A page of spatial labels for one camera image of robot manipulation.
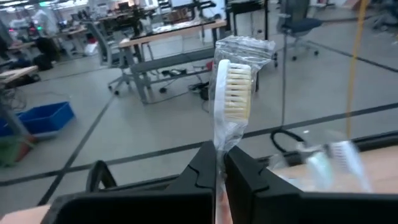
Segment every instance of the blue plastic bin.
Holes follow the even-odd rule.
[[[22,123],[31,134],[61,130],[73,117],[69,102],[38,106],[20,116]]]
[[[19,118],[23,113],[16,113],[15,115]],[[10,136],[12,135],[12,129],[7,124],[7,121],[3,118],[0,118],[0,137]]]

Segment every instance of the yellow cable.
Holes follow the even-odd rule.
[[[356,26],[357,28],[356,28],[356,36],[355,36],[355,43],[353,49],[353,58],[351,59],[351,65],[349,67],[349,83],[348,83],[347,108],[346,108],[346,134],[348,139],[350,139],[351,137],[351,106],[354,97],[355,66],[356,66],[356,59],[358,57],[358,48],[361,45],[363,21],[365,19],[365,12],[367,5],[368,5],[368,0],[361,0],[358,23]]]

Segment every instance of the office chair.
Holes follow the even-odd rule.
[[[97,29],[93,22],[85,22],[87,29],[94,35],[95,39],[98,41],[98,56],[101,65],[105,65],[108,68],[120,68],[122,71],[122,75],[109,82],[108,88],[109,90],[113,90],[115,95],[119,95],[119,87],[123,82],[127,85],[130,84],[130,81],[133,80],[131,75],[128,75],[124,72],[124,69],[129,68],[127,64],[126,58],[123,54],[120,53],[120,50],[115,47],[111,47],[110,44],[107,43],[104,36]]]
[[[315,55],[319,54],[315,46],[302,39],[302,37],[307,35],[312,29],[322,25],[322,21],[319,19],[307,18],[309,5],[310,0],[281,1],[277,31],[294,38],[293,43],[287,44],[288,49],[294,50],[294,55],[292,56],[293,61],[297,60],[297,51],[300,47],[305,47],[307,50],[313,49]],[[276,58],[277,53],[274,55],[275,67],[277,67]]]

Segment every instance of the floor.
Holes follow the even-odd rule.
[[[276,18],[272,11],[270,39],[281,48],[283,36],[275,31]],[[245,26],[248,22],[249,16],[238,16],[240,35],[264,27],[260,22],[252,29]],[[286,128],[314,144],[332,141],[331,131],[345,133],[346,90],[355,33],[355,22],[325,24],[307,36],[319,47],[319,56],[303,53],[296,62],[287,60]],[[151,43],[155,57],[208,46],[194,35],[183,38]],[[392,35],[374,32],[369,22],[365,24],[361,60],[356,63],[352,138],[398,127],[398,45],[394,41]],[[193,64],[200,66],[204,62]],[[118,69],[100,67],[96,56],[87,57],[60,63],[40,74],[42,82],[21,88],[28,96],[28,107],[68,100],[76,119],[55,139],[39,143],[18,165],[0,170],[0,216],[83,191],[88,168],[99,159],[110,164],[119,185],[179,174],[200,143],[212,139],[212,119],[202,110],[198,95],[187,93],[144,106],[134,87],[124,87],[119,97],[109,92],[107,82],[120,73]],[[208,80],[209,75],[204,74],[202,79]],[[151,100],[184,93],[188,85],[197,82],[196,77],[179,79],[165,95],[158,92],[164,83],[154,85]],[[269,128],[281,124],[282,67],[266,65],[260,72],[259,84],[259,92],[252,98],[246,135],[238,144],[252,157],[277,153],[269,140]],[[288,149],[294,148],[294,142],[279,141]]]

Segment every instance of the gray floor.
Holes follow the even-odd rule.
[[[274,29],[274,12],[271,13],[271,18],[271,39],[276,41],[278,47],[282,47],[282,36],[276,34]],[[242,25],[247,24],[249,17],[239,16],[238,20],[239,34],[250,34],[251,28]],[[255,21],[254,30],[262,29],[262,20]],[[354,22],[331,24],[314,30],[308,35],[308,39],[350,54],[355,32]],[[184,37],[183,42],[181,40],[182,37],[176,37],[153,43],[151,46],[155,57],[208,46],[203,45],[197,36]],[[398,45],[394,45],[394,41],[395,38],[390,34],[375,33],[366,26],[359,55],[398,69],[395,57],[398,54]],[[318,57],[308,53],[300,55],[296,62],[287,61],[285,123],[291,124],[293,131],[309,131],[306,138],[314,143],[331,140],[328,132],[330,130],[345,132],[343,118],[350,60],[350,57],[320,48]],[[247,133],[280,125],[281,71],[281,68],[275,69],[272,64],[261,71],[260,90],[252,99]],[[134,87],[132,90],[124,87],[120,97],[112,96],[106,83],[119,74],[120,70],[100,67],[97,56],[87,57],[60,63],[55,69],[40,74],[44,82],[22,88],[29,99],[28,107],[68,100],[76,119],[57,138],[41,142],[18,165],[0,170],[0,216],[17,209],[36,206],[55,180],[55,176],[41,176],[28,182],[18,180],[63,169],[76,149],[81,150],[77,150],[72,170],[63,177],[47,203],[51,203],[59,195],[84,190],[88,171],[82,169],[98,159],[113,161],[110,169],[118,184],[149,180],[180,173],[197,151],[198,146],[194,143],[212,138],[212,121],[209,114],[201,109],[202,101],[198,95],[187,93],[169,101],[144,106]],[[204,74],[202,78],[207,80],[208,76],[209,74]],[[178,80],[169,86],[166,95],[158,92],[162,84],[154,85],[153,92],[150,93],[151,100],[157,101],[184,93],[189,84],[197,82],[196,77]],[[358,61],[353,110],[396,103],[396,86],[396,72]],[[352,137],[396,130],[397,112],[398,109],[391,109],[355,116],[352,119]],[[99,115],[99,122],[91,132],[90,127]],[[329,119],[326,118],[321,123],[312,122],[323,117]],[[311,122],[297,124],[308,120]],[[293,142],[286,139],[280,141],[293,149]],[[182,147],[186,150],[168,153],[168,149],[179,146],[186,146]],[[268,134],[245,138],[239,146],[253,157],[277,152],[271,145]],[[137,159],[138,155],[143,155],[143,159]]]

